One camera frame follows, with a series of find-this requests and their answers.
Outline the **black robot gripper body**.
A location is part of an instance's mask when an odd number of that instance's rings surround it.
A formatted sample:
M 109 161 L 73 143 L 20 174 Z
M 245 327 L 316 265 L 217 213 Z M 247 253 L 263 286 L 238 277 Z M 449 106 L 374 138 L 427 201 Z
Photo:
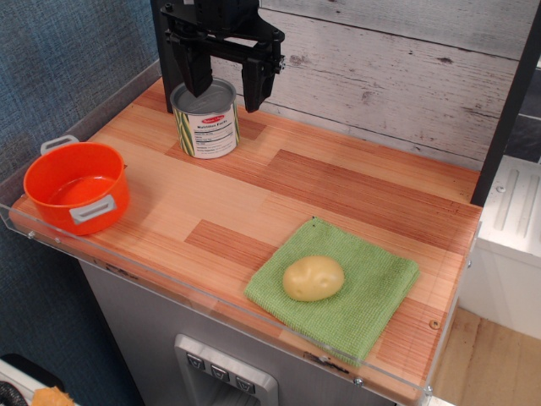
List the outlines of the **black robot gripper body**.
M 170 31 L 184 28 L 189 34 L 254 41 L 265 50 L 274 73 L 284 68 L 281 43 L 285 34 L 259 15 L 258 1 L 169 1 L 161 13 L 170 23 Z

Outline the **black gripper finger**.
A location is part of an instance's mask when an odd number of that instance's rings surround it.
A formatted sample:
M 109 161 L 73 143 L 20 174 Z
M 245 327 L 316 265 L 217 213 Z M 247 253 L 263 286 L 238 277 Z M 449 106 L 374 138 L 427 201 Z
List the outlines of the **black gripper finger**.
M 195 97 L 201 96 L 212 83 L 210 55 L 199 47 L 185 44 L 175 45 L 175 60 L 183 83 Z
M 268 63 L 248 60 L 242 67 L 244 106 L 247 112 L 256 112 L 271 95 L 274 72 Z

